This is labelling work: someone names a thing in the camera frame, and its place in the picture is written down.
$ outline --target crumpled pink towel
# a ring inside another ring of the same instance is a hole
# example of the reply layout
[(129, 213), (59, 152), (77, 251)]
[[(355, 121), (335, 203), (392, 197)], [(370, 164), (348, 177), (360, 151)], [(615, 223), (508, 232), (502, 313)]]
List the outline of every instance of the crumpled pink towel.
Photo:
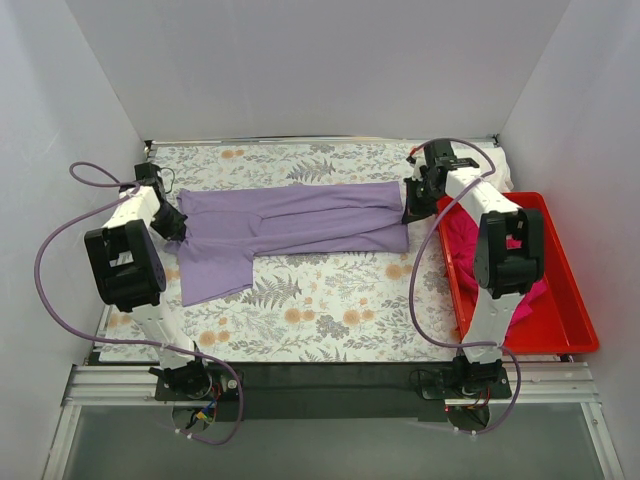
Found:
[[(469, 214), (462, 209), (450, 212), (446, 225), (458, 283), (460, 287), (473, 294), (475, 302), (478, 299), (478, 282), (473, 276), (473, 259), (478, 242), (478, 227)], [(517, 240), (507, 240), (508, 247), (518, 247), (519, 244), (520, 242)], [(530, 315), (533, 310), (529, 304), (546, 291), (547, 284), (544, 279), (534, 283), (531, 291), (525, 295), (516, 308), (510, 326)]]

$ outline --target white wall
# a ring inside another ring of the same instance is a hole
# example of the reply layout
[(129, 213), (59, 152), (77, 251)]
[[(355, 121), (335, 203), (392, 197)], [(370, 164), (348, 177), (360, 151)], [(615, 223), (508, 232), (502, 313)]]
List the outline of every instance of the white wall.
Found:
[[(143, 145), (63, 0), (0, 0), (0, 477), (37, 479), (72, 362), (89, 345), (37, 299), (33, 260), (54, 227), (113, 198), (67, 174), (90, 160), (130, 177)], [(101, 302), (86, 261), (87, 221), (44, 264), (54, 306), (95, 331)]]
[(568, 0), (67, 0), (145, 139), (497, 133)]
[(572, 0), (502, 131), (541, 192), (600, 338), (586, 360), (627, 478), (640, 471), (640, 4)]

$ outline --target purple garment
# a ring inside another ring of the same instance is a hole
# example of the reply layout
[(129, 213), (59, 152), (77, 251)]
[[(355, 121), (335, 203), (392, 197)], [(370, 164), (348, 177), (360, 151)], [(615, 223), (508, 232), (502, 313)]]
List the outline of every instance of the purple garment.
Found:
[(178, 248), (184, 306), (250, 288), (255, 255), (409, 249), (397, 182), (182, 190), (178, 203), (189, 217)]

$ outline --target floral pattern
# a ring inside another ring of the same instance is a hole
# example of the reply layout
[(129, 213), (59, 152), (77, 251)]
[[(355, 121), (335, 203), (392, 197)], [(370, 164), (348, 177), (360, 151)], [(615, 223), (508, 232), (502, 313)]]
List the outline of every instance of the floral pattern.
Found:
[[(230, 190), (293, 184), (398, 181), (410, 175), (411, 144), (253, 144), (161, 147), (155, 163), (175, 171), (169, 199), (181, 188)], [(490, 144), (483, 145), (488, 151)], [(171, 185), (172, 173), (165, 182)], [(414, 330), (407, 292), (415, 255), (429, 222), (409, 225), (410, 252), (318, 253), (257, 257), (250, 290), (183, 307), (176, 257), (154, 242), (167, 273), (166, 298), (184, 332), (203, 352), (227, 361), (448, 360)], [(423, 329), (459, 341), (439, 239), (418, 271), (416, 310)], [(131, 317), (112, 311), (110, 338), (141, 339)], [(101, 361), (157, 360), (151, 348), (107, 345)]]

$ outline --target red plastic tray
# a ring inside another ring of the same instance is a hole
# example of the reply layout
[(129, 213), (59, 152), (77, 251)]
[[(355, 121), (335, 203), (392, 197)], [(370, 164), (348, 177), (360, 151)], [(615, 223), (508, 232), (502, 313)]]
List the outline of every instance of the red plastic tray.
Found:
[[(599, 346), (598, 337), (591, 325), (544, 199), (540, 194), (530, 192), (507, 193), (505, 196), (524, 208), (537, 208), (544, 215), (544, 278), (549, 287), (544, 294), (530, 303), (533, 313), (509, 328), (505, 345), (520, 354), (596, 351)], [(450, 202), (450, 198), (440, 200), (440, 211)], [(456, 205), (453, 211), (460, 208), (462, 207)], [(447, 217), (448, 215), (442, 220), (442, 227), (446, 227)], [(461, 336), (464, 337), (471, 325), (475, 302), (470, 293), (458, 286), (447, 228), (439, 228), (439, 231), (453, 307)]]

